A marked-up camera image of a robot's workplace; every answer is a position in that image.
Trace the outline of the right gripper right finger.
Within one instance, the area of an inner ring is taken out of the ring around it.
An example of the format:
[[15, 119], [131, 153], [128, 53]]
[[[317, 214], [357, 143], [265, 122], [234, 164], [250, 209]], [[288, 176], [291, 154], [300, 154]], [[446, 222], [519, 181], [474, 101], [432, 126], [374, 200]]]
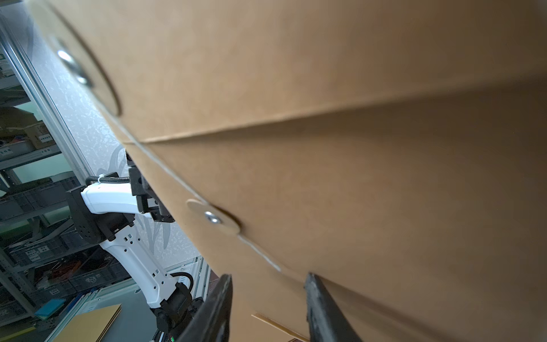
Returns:
[[362, 341], [326, 289], [320, 276], [309, 273], [304, 289], [310, 341]]

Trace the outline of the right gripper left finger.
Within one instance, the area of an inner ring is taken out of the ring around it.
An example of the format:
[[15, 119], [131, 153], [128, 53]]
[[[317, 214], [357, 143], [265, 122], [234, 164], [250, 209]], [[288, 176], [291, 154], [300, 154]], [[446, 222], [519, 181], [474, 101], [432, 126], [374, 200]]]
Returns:
[[232, 313], [232, 276], [223, 274], [214, 291], [198, 310], [176, 342], [226, 342]]

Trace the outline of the brown file bag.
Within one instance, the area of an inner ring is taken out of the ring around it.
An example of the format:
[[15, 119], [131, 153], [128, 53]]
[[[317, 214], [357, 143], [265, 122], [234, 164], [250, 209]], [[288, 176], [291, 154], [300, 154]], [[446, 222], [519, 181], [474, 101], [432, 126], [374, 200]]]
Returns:
[[268, 317], [266, 317], [266, 316], [264, 316], [260, 313], [253, 313], [252, 317], [254, 317], [255, 319], [258, 319], [259, 321], [269, 325], [270, 327], [275, 328], [278, 331], [281, 331], [281, 332], [285, 333], [286, 335], [292, 337], [292, 340], [310, 342], [309, 338], [307, 338], [303, 335], [300, 335], [299, 333], [296, 333], [293, 330], [290, 330], [290, 329], [286, 328], [286, 326], [283, 326], [280, 323], [278, 323], [274, 320], [271, 320]]
[[232, 341], [546, 340], [545, 1], [27, 1], [217, 274]]

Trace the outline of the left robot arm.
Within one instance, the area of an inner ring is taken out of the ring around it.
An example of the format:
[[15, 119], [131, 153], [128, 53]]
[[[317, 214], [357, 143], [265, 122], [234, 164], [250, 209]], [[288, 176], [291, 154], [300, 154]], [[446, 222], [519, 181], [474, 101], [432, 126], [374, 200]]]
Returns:
[[158, 329], [155, 341], [176, 341], [203, 303], [192, 296], [195, 281], [187, 272], [169, 273], [155, 259], [135, 228], [136, 217], [159, 223], [175, 220], [130, 156], [128, 176], [90, 176], [67, 192], [79, 235], [113, 256], [142, 291]]

